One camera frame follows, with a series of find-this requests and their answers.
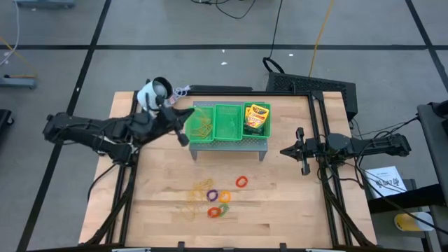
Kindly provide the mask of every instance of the table leg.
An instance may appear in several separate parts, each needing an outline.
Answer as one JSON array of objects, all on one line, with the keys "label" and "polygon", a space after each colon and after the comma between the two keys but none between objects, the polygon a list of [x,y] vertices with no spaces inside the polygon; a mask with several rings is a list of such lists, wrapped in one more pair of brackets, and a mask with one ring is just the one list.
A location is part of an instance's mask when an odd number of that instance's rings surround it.
[{"label": "table leg", "polygon": [[197,150],[190,150],[191,157],[194,161],[197,159]]},{"label": "table leg", "polygon": [[266,152],[267,151],[260,151],[260,152],[258,152],[258,160],[259,161],[263,161],[265,159]]}]

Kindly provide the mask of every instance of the red rubber band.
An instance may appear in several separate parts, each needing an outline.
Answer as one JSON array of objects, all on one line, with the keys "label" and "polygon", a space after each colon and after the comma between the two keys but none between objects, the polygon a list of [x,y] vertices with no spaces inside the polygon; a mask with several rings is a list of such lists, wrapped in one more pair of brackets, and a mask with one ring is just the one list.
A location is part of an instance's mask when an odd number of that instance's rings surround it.
[{"label": "red rubber band", "polygon": [[[242,179],[245,180],[245,183],[240,184],[239,181],[242,180]],[[247,186],[247,183],[248,183],[248,182],[249,182],[249,180],[246,178],[246,176],[240,176],[240,177],[237,179],[237,182],[235,182],[235,185],[237,185],[237,187],[239,187],[239,188],[243,188],[243,187]]]},{"label": "red rubber band", "polygon": [[221,211],[222,210],[218,207],[212,207],[207,211],[207,214],[209,215],[210,218],[217,218],[221,214]]}]

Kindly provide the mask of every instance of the yellow cable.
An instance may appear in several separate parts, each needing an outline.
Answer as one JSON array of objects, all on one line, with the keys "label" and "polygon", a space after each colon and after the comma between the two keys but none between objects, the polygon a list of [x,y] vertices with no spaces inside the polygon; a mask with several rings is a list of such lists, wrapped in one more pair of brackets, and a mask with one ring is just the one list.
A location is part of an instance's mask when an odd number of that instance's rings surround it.
[{"label": "yellow cable", "polygon": [[319,40],[321,40],[321,36],[323,33],[323,29],[325,28],[325,24],[327,23],[328,17],[330,16],[331,8],[333,7],[334,0],[330,0],[330,6],[328,7],[327,14],[325,15],[325,20],[323,21],[321,31],[319,32],[319,36],[317,36],[316,44],[314,45],[313,52],[313,60],[311,61],[311,67],[309,68],[308,77],[311,77],[311,72],[313,71],[314,66],[314,58],[316,57],[317,46],[319,45]]},{"label": "yellow cable", "polygon": [[[8,44],[8,42],[6,42],[6,40],[4,40],[2,37],[0,37],[0,41],[1,41],[3,44],[5,44],[5,46],[8,47],[9,50],[13,51],[13,48],[12,48],[12,47]],[[29,68],[31,69],[31,71],[33,72],[33,75],[32,75],[32,76],[30,76],[30,75],[16,75],[16,76],[10,76],[10,77],[11,77],[11,78],[37,78],[37,70],[36,70],[36,68],[35,68],[32,64],[30,64],[30,63],[25,59],[25,57],[21,56],[21,54],[18,53],[16,50],[14,50],[14,54],[15,54],[15,56],[17,56],[19,59],[21,59],[22,62],[23,62],[24,64],[27,65],[27,67],[29,67]]]}]

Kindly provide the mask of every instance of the orange rubber band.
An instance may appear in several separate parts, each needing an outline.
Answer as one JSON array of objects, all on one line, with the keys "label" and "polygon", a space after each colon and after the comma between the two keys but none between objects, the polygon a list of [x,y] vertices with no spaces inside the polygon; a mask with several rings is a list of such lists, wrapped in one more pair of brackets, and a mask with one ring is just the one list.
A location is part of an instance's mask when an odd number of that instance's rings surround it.
[{"label": "orange rubber band", "polygon": [[246,187],[246,186],[247,186],[247,183],[248,183],[248,182],[249,182],[249,180],[246,178],[246,176],[240,176],[240,177],[237,179],[237,182],[235,182],[235,185],[237,185],[237,187],[239,187],[239,188],[243,188],[243,187]]},{"label": "orange rubber band", "polygon": [[217,218],[221,214],[221,209],[218,207],[212,207],[207,211],[210,218]]},{"label": "orange rubber band", "polygon": [[232,196],[229,191],[224,190],[219,193],[219,198],[218,198],[219,202],[229,203],[230,199],[232,199]]}]

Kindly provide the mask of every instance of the rubber band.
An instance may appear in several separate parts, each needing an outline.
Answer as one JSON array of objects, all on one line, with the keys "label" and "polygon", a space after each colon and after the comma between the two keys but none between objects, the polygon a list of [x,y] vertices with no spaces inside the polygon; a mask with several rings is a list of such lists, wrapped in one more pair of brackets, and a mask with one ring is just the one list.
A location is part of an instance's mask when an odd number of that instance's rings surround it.
[{"label": "rubber band", "polygon": [[238,179],[237,179],[237,182],[235,182],[235,185],[237,185],[237,187],[239,187],[239,188],[243,188],[243,187],[246,187],[247,186],[247,183],[249,182],[249,180],[246,178],[246,176],[240,176]]},{"label": "rubber band", "polygon": [[212,207],[207,211],[210,218],[217,218],[221,214],[221,209],[218,207]]},{"label": "rubber band", "polygon": [[218,206],[219,209],[223,209],[221,214],[219,215],[219,217],[223,217],[225,215],[225,213],[227,213],[230,209],[229,205],[226,203],[223,203],[221,205]]},{"label": "rubber band", "polygon": [[220,192],[218,200],[221,203],[229,203],[231,198],[232,198],[232,196],[231,196],[230,192],[224,190],[224,191]]},{"label": "rubber band", "polygon": [[[215,193],[215,197],[212,199],[212,198],[210,198],[210,194],[211,193]],[[210,202],[214,202],[215,200],[217,200],[218,199],[218,191],[217,190],[210,190],[208,193],[207,193],[207,199],[210,201]]]}]

